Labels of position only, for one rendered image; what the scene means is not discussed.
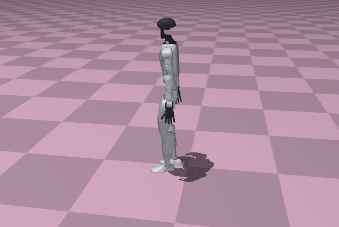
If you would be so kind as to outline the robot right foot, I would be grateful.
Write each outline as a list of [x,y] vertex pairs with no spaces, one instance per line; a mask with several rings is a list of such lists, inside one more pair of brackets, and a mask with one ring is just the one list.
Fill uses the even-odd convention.
[[[164,163],[164,160],[160,160],[160,162],[161,162],[161,163]],[[172,158],[171,158],[170,164],[181,165],[181,164],[182,164],[182,160],[181,160],[181,158],[176,158],[176,160],[175,160],[175,159],[172,160]]]

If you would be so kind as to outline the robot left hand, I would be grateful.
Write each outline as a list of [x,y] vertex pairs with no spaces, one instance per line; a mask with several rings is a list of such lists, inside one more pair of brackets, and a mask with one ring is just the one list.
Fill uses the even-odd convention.
[[165,116],[165,123],[168,119],[168,124],[170,123],[170,120],[171,120],[171,124],[172,124],[172,118],[173,118],[173,122],[175,123],[175,118],[174,118],[174,112],[173,112],[173,102],[172,102],[172,107],[166,107],[166,103],[165,103],[165,113],[163,114],[162,118]]

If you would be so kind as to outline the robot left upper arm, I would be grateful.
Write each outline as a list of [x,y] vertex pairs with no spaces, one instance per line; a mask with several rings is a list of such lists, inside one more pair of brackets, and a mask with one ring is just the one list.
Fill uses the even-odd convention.
[[174,72],[173,72],[173,51],[171,47],[164,48],[162,50],[162,59],[164,62],[164,69],[166,71],[166,75],[163,77],[163,82],[165,83],[165,78],[167,76],[171,76],[174,80]]

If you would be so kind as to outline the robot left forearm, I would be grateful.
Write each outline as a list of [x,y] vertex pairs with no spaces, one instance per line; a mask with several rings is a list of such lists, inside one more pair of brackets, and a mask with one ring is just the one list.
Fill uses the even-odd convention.
[[173,89],[174,89],[174,82],[171,76],[167,76],[165,78],[165,99],[166,99],[166,107],[172,107],[172,100],[173,100]]

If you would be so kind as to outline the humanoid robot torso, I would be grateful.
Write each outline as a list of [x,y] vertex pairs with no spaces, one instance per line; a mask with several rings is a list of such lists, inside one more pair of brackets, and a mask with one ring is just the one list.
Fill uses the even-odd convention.
[[[164,42],[166,44],[163,44]],[[164,62],[163,62],[163,59],[162,59],[162,50],[164,48],[171,47],[171,50],[173,51],[173,72],[174,72],[173,97],[174,97],[174,100],[177,101],[177,99],[178,99],[178,87],[177,87],[177,83],[175,82],[175,80],[179,79],[179,47],[178,47],[178,44],[177,44],[176,41],[175,41],[176,44],[169,44],[168,41],[164,41],[164,42],[162,43],[160,51],[159,51],[160,65],[161,65],[161,68],[162,68],[163,76],[165,76],[167,73],[164,69]],[[166,96],[166,94],[165,94],[165,89],[164,89],[164,92],[163,92],[164,99],[165,99],[165,96]]]

